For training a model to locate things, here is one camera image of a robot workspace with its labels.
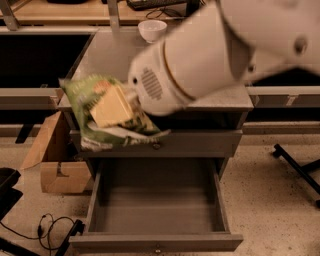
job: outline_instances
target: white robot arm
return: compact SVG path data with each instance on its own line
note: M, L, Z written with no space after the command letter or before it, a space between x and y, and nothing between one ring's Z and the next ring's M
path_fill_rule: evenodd
M318 0L212 1L139 54L128 82L147 113L163 116L289 68L320 74L319 13Z

